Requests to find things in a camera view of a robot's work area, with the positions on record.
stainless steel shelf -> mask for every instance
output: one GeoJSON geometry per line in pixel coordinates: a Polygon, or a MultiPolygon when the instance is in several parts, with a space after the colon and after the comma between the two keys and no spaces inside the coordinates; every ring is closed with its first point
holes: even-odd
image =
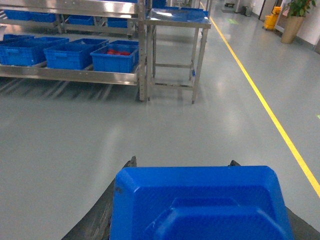
{"type": "Polygon", "coordinates": [[[138,3],[102,0],[1,0],[2,9],[39,13],[137,18],[138,3]]]}
{"type": "Polygon", "coordinates": [[[0,65],[0,76],[136,86],[139,79],[139,67],[135,69],[134,73],[117,73],[93,70],[66,70],[34,66],[0,65]]]}

green floor marking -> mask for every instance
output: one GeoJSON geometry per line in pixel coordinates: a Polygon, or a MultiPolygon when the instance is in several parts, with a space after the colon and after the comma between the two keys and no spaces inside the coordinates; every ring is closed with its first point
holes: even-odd
{"type": "Polygon", "coordinates": [[[230,23],[230,24],[239,24],[236,20],[234,20],[234,19],[228,19],[228,22],[230,23]]]}

blue plastic bin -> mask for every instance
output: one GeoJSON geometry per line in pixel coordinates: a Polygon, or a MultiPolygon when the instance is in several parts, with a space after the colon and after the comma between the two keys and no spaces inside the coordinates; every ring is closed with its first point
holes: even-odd
{"type": "Polygon", "coordinates": [[[44,43],[44,44],[46,44],[47,48],[50,48],[55,45],[68,43],[69,38],[44,36],[44,37],[39,37],[39,38],[34,38],[34,39],[27,39],[27,41],[30,41],[33,43],[44,43]]]}
{"type": "Polygon", "coordinates": [[[110,240],[293,239],[267,166],[127,167],[115,177],[110,240]]]}
{"type": "Polygon", "coordinates": [[[165,7],[167,4],[167,0],[153,0],[152,1],[152,8],[154,9],[161,9],[165,7]]]}
{"type": "Polygon", "coordinates": [[[53,13],[30,12],[31,19],[35,22],[53,23],[56,21],[56,15],[53,13]]]}
{"type": "Polygon", "coordinates": [[[108,39],[93,39],[93,38],[81,38],[81,39],[70,42],[70,44],[96,45],[98,49],[106,46],[108,43],[109,43],[108,39]]]}
{"type": "Polygon", "coordinates": [[[110,28],[126,29],[128,27],[128,20],[126,18],[108,17],[107,24],[110,28]]]}
{"type": "Polygon", "coordinates": [[[33,66],[46,60],[44,48],[46,43],[16,41],[0,45],[2,65],[33,66]]]}
{"type": "Polygon", "coordinates": [[[71,15],[69,16],[69,24],[75,25],[94,25],[94,17],[93,16],[82,16],[82,15],[71,15]]]}
{"type": "Polygon", "coordinates": [[[138,48],[135,46],[109,44],[91,53],[93,68],[99,72],[132,73],[136,60],[138,48]],[[129,56],[107,54],[109,49],[119,52],[126,51],[131,53],[129,56]]]}
{"type": "MultiPolygon", "coordinates": [[[[116,40],[111,42],[111,44],[135,46],[137,49],[139,49],[139,41],[116,40]]],[[[135,62],[136,64],[139,62],[139,50],[135,53],[135,62]]]]}
{"type": "Polygon", "coordinates": [[[13,43],[25,39],[33,39],[35,38],[34,35],[15,35],[15,34],[5,34],[3,35],[3,40],[0,41],[1,44],[13,43]]]}
{"type": "Polygon", "coordinates": [[[11,20],[31,20],[30,12],[28,11],[16,11],[16,10],[3,10],[8,19],[11,20]]]}
{"type": "Polygon", "coordinates": [[[96,45],[61,44],[44,50],[47,67],[51,69],[82,70],[92,64],[90,53],[96,45]]]}

red object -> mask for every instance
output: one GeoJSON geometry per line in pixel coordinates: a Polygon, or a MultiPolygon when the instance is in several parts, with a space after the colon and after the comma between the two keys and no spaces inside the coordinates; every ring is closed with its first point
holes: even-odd
{"type": "Polygon", "coordinates": [[[114,49],[109,49],[106,54],[110,54],[110,55],[118,55],[118,51],[114,50],[114,49]]]}
{"type": "Polygon", "coordinates": [[[131,54],[131,53],[128,52],[128,51],[122,51],[122,52],[121,52],[121,55],[122,55],[122,56],[130,56],[130,54],[131,54]]]}

plant pot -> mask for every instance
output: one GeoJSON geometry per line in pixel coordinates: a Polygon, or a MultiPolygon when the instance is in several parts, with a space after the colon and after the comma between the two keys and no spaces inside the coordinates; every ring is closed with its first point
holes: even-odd
{"type": "Polygon", "coordinates": [[[304,16],[288,17],[281,38],[283,44],[292,44],[304,20],[304,16]]]}

